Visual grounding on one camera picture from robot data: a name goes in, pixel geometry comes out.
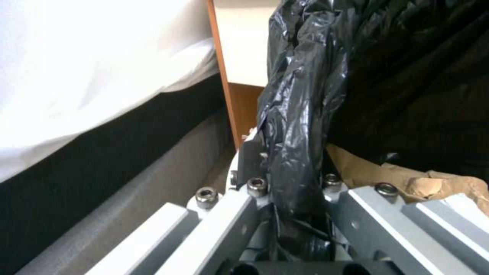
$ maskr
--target plastic wrap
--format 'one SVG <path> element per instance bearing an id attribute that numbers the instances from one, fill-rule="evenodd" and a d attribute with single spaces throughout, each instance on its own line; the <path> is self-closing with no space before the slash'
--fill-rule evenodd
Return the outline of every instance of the plastic wrap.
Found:
<path id="1" fill-rule="evenodd" d="M 257 116 L 278 227 L 324 213 L 327 141 L 488 180 L 487 2 L 282 1 Z"/>

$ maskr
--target metal frame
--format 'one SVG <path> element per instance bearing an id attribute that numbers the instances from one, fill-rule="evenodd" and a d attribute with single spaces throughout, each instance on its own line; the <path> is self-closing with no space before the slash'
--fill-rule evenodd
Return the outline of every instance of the metal frame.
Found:
<path id="1" fill-rule="evenodd" d="M 214 274 L 238 260 L 259 223 L 256 201 L 228 190 L 156 274 Z"/>
<path id="2" fill-rule="evenodd" d="M 86 274 L 153 274 L 198 223 L 194 211 L 166 203 Z"/>
<path id="3" fill-rule="evenodd" d="M 360 258 L 387 255 L 406 274 L 474 274 L 372 187 L 341 192 L 329 213 Z"/>

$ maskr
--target brown paper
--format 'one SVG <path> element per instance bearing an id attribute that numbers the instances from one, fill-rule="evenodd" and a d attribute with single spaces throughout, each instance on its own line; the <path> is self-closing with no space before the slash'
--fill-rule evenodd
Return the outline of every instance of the brown paper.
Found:
<path id="1" fill-rule="evenodd" d="M 399 189 L 407 203 L 464 193 L 489 216 L 489 191 L 481 179 L 436 171 L 420 172 L 389 163 L 379 166 L 333 144 L 328 144 L 326 149 L 349 188 L 390 183 Z"/>

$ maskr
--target mattress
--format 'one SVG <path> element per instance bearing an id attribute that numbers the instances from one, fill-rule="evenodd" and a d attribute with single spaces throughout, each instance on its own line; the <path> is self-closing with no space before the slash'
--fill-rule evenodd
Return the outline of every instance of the mattress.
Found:
<path id="1" fill-rule="evenodd" d="M 0 184 L 2 271 L 21 268 L 223 106 L 218 75 L 160 93 Z"/>
<path id="2" fill-rule="evenodd" d="M 217 63 L 201 0 L 0 1 L 0 183 Z"/>
<path id="3" fill-rule="evenodd" d="M 223 107 L 30 261 L 18 275 L 84 274 L 163 204 L 186 205 L 229 146 L 233 146 L 232 137 Z"/>

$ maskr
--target white sheet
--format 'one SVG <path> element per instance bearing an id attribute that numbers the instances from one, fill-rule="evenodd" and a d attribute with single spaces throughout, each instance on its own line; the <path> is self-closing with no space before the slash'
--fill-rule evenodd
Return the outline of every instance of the white sheet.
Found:
<path id="1" fill-rule="evenodd" d="M 0 183 L 217 72 L 202 0 L 0 1 Z"/>

